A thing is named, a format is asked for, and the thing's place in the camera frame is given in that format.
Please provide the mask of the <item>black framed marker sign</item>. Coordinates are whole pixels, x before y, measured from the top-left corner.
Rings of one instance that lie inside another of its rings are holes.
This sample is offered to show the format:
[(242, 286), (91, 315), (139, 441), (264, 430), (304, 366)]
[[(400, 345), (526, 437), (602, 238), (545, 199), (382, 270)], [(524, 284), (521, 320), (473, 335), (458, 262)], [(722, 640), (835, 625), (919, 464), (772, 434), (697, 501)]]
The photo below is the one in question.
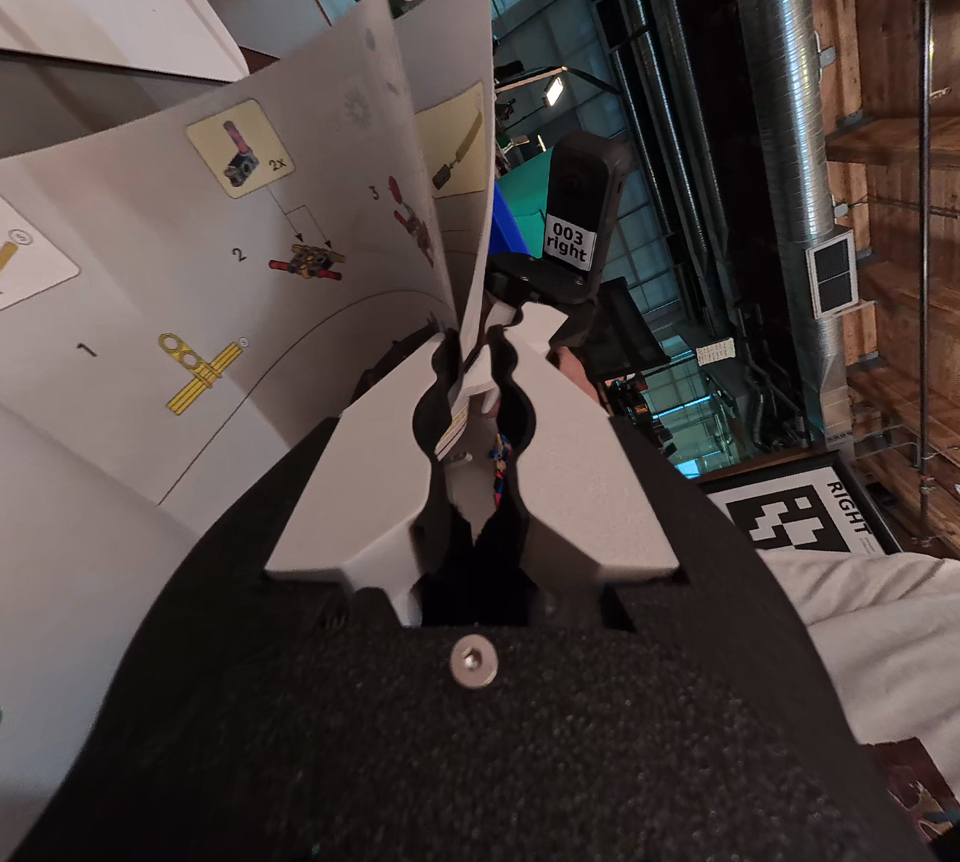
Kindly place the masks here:
[(701, 485), (758, 550), (894, 555), (903, 551), (879, 506), (838, 451)]

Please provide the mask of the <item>white vent grille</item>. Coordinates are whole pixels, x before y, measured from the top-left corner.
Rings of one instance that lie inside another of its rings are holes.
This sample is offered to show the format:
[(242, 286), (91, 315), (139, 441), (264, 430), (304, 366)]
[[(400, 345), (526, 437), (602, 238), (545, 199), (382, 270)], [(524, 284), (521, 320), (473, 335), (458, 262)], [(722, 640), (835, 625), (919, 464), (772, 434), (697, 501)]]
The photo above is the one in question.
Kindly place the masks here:
[(816, 320), (845, 313), (859, 303), (855, 233), (836, 225), (829, 238), (805, 250), (811, 307)]

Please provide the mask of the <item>white instruction booklet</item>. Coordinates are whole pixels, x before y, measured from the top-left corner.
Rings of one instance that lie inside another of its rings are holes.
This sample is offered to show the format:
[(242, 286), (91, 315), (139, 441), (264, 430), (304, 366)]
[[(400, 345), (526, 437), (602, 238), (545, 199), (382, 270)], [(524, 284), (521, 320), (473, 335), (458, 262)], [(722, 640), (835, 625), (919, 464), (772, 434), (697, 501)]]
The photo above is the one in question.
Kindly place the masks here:
[(2, 161), (2, 860), (200, 538), (431, 317), (475, 337), (490, 0), (360, 0), (255, 75)]

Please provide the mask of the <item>person's right hand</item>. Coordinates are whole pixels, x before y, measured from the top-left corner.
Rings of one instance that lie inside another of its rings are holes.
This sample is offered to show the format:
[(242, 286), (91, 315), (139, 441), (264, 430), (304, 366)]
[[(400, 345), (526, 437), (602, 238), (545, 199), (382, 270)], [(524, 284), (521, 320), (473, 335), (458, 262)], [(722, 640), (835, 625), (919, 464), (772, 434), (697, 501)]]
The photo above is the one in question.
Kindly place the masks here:
[(588, 378), (583, 364), (568, 347), (558, 347), (549, 355), (548, 360), (580, 392), (591, 399), (593, 403), (603, 407), (598, 391), (594, 383)]

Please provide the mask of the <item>silver ventilation duct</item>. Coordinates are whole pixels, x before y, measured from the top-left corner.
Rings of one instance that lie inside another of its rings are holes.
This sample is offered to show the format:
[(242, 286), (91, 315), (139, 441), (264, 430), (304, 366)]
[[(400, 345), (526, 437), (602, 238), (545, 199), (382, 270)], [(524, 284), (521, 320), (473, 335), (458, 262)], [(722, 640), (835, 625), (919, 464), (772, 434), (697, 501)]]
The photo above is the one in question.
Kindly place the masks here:
[(837, 226), (811, 0), (737, 5), (810, 439), (851, 451), (844, 313), (814, 318), (806, 261)]

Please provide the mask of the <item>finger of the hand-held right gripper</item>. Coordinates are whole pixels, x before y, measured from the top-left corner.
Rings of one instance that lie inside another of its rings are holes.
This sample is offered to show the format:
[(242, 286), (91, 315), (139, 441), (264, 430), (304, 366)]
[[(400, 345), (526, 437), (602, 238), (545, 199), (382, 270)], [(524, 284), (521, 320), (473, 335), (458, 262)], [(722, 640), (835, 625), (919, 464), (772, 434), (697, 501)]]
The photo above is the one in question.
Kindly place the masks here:
[(480, 398), (482, 405), (497, 401), (497, 385), (493, 378), (492, 355), (487, 337), (491, 328), (509, 326), (516, 315), (517, 309), (504, 301), (483, 302), (478, 337), (462, 367), (458, 418), (470, 412), (475, 398)]
[(549, 305), (522, 305), (517, 310), (515, 338), (536, 354), (548, 354), (551, 340), (567, 322), (568, 315)]

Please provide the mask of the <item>dark red patterned cloth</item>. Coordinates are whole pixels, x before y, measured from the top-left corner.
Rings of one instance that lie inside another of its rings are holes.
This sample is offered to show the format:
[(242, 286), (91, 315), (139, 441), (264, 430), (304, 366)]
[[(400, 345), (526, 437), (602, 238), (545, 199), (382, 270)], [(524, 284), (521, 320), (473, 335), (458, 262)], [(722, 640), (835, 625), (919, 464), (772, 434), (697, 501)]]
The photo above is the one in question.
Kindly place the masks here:
[(958, 832), (958, 796), (918, 737), (864, 744), (862, 748), (924, 844), (932, 847)]

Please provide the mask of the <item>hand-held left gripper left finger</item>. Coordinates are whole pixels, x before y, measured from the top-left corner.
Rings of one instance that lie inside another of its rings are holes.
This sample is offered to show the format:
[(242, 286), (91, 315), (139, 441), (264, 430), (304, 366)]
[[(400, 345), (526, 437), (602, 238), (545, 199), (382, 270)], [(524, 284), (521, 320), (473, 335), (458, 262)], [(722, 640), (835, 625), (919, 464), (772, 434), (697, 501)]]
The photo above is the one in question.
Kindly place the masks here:
[(377, 589), (418, 626), (415, 589), (447, 551), (441, 460), (466, 426), (456, 331), (435, 331), (346, 408), (267, 560), (278, 581)]

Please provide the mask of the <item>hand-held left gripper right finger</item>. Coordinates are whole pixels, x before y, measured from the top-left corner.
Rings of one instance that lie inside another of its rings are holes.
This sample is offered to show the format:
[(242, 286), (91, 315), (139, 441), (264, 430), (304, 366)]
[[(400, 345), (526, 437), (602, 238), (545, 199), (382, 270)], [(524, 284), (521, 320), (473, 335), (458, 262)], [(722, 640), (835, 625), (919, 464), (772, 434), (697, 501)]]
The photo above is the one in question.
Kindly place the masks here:
[(607, 412), (523, 339), (488, 335), (497, 427), (510, 445), (500, 510), (519, 520), (519, 566), (541, 589), (593, 589), (679, 568)]

